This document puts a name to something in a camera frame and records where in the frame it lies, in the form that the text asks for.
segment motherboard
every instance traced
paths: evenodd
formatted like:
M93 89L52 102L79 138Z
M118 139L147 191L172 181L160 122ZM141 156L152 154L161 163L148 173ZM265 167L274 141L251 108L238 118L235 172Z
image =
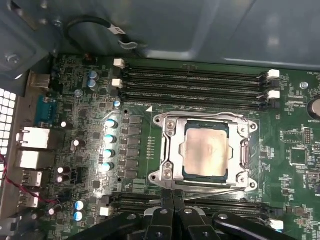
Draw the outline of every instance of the motherboard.
M47 206L41 227L63 240L143 214L162 188L186 199L228 189L189 205L249 219L260 209L284 223L277 231L319 239L319 81L317 72L60 55L35 127L64 134L48 191L70 200Z

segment screw hole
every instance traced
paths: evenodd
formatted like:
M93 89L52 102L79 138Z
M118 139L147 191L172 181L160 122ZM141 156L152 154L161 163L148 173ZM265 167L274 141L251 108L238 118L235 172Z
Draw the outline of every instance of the screw hole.
M155 236L156 236L157 238L161 238L161 237L162 237L162 233L161 233L161 232L156 232L156 233L155 233Z

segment black chip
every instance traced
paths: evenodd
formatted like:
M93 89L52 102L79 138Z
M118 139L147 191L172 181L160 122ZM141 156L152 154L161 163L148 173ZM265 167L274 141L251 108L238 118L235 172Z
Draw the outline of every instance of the black chip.
M84 160L84 157L83 157L83 156L77 156L77 157L75 158L75 161L76 161L78 164L82 163L83 160Z
M73 74L74 73L74 69L72 67L66 67L64 70L65 74Z
M137 167L137 165L138 165L138 162L136 160L127 160L125 167L127 169L134 169Z
M128 157L138 157L139 156L139 150L134 148L128 148L126 155Z
M120 150L120 151L119 151L119 154L120 154L120 155L127 155L127 150Z
M140 116L131 116L130 117L130 124L141 124L142 119Z
M100 181L93 181L92 182L92 186L93 186L94 189L100 188Z
M129 129L122 129L122 134L129 134Z
M64 104L63 108L71 110L73 108L73 105L72 104Z
M118 161L118 165L119 166L125 166L126 165L126 161Z
M89 197L89 204L97 204L97 197L96 196Z
M141 129L139 127L129 127L128 131L130 135L139 135L141 133Z
M64 224L64 220L63 219L57 219L56 223L59 225L63 225Z
M268 158L268 153L266 151L261 151L260 152L260 158L267 159Z
M80 118L86 118L87 117L87 110L81 110L79 112L79 117Z
M128 139L121 139L120 144L127 145Z
M100 89L100 95L106 96L107 95L107 89Z
M126 170L125 177L127 179L135 179L137 177L137 172L134 170Z
M114 103L113 103L113 102L108 102L108 103L106 104L106 109L108 109L108 110L114 109Z
M123 124L129 124L129 123L130 123L130 120L129 120L128 118L127 118L127 119L123 119L123 120L122 120L122 123L123 123Z
M118 95L119 95L119 89L117 89L117 88L114 87L114 86L111 86L111 87L109 88L109 92L110 92L110 96L113 97L113 98L116 98L116 97L118 97Z
M287 214L292 214L293 213L293 208L292 208L292 206L286 206L286 213Z
M118 171L118 177L119 178L123 178L125 176L125 172L124 171Z
M110 204L110 197L107 195L103 195L100 200L101 204L108 205Z
M100 139L100 132L94 132L93 139Z
M86 223L87 223L88 225L95 225L95 218L92 217L92 216L87 217Z
M283 195L289 195L289 190L288 189L283 189L282 190Z
M128 145L133 145L137 146L140 144L140 139L139 138L128 138Z

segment black cable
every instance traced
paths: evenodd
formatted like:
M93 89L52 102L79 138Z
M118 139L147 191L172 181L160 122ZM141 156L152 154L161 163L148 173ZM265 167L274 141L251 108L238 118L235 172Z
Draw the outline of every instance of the black cable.
M69 21L63 31L64 37L68 40L71 46L75 47L78 51L80 51L83 54L86 54L87 52L81 47L81 45L74 40L70 34L69 31L72 27L82 24L82 23L94 23L94 24L99 24L101 26L106 27L107 29L111 28L113 25L100 17L96 16L89 16L89 15L84 15L84 16L78 16L75 19ZM129 39L127 34L117 34L118 40L121 41L124 44L131 43L132 41Z

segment white label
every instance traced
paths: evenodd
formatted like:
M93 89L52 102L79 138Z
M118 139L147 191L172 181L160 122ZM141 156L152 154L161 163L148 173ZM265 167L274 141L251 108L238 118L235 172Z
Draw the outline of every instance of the white label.
M114 35L117 35L117 34L126 34L120 27L113 26L113 25L111 25L111 27L108 28L108 30L109 30L110 32L112 32Z

